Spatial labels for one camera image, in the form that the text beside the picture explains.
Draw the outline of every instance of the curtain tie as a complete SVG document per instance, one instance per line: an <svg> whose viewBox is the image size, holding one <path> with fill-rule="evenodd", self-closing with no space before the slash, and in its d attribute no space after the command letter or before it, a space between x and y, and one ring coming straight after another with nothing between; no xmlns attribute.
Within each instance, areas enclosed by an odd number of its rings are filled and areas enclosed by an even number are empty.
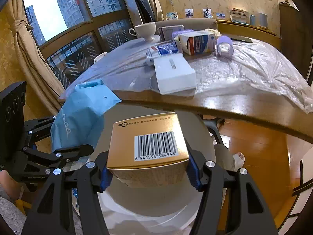
<svg viewBox="0 0 313 235"><path fill-rule="evenodd" d="M15 36L15 34L17 34L17 32L19 30L21 30L21 28L25 26L27 28L27 31L33 30L34 28L29 25L25 20L16 20L14 21L13 25L11 26L11 31L13 33L13 36Z"/></svg>

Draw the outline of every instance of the photo on wall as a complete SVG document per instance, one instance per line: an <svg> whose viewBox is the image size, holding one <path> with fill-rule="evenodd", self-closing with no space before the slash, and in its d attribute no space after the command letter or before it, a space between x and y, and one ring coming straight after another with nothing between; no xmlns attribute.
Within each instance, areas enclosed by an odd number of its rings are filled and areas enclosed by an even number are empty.
<svg viewBox="0 0 313 235"><path fill-rule="evenodd" d="M185 9L186 18L193 17L193 9Z"/></svg>
<svg viewBox="0 0 313 235"><path fill-rule="evenodd" d="M205 18L213 18L211 9L203 8L203 16Z"/></svg>
<svg viewBox="0 0 313 235"><path fill-rule="evenodd" d="M178 19L177 12L166 13L166 20L168 19Z"/></svg>
<svg viewBox="0 0 313 235"><path fill-rule="evenodd" d="M226 19L225 13L216 13L216 19Z"/></svg>

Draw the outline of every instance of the sky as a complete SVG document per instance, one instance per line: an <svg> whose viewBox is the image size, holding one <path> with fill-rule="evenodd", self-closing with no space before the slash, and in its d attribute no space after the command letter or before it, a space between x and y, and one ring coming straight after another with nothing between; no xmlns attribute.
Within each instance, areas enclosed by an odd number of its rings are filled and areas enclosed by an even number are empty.
<svg viewBox="0 0 313 235"><path fill-rule="evenodd" d="M24 5L25 8L33 5L46 41L67 29L57 0L24 0Z"/></svg>

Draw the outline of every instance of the blue plastic bag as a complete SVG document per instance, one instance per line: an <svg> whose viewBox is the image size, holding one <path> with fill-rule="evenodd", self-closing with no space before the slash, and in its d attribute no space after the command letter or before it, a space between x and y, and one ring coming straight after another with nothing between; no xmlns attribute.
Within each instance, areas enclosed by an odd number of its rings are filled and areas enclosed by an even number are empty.
<svg viewBox="0 0 313 235"><path fill-rule="evenodd" d="M121 100L102 80L76 85L51 126L52 151L89 144L95 149L104 113Z"/></svg>

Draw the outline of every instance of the clear plastic cover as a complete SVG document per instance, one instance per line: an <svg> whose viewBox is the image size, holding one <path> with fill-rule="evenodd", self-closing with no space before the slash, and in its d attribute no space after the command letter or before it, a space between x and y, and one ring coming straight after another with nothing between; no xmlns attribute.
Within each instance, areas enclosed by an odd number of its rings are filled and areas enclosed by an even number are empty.
<svg viewBox="0 0 313 235"><path fill-rule="evenodd" d="M137 39L127 42L107 54L76 79L61 95L66 99L76 84L102 79L111 90L140 92L157 91L153 66L145 63L146 49L156 44ZM234 41L231 58L215 53L187 57L197 74L197 87L180 96L204 91L223 90L223 94L241 94L245 86L286 96L304 112L313 111L313 91L298 70L276 48L265 42Z"/></svg>

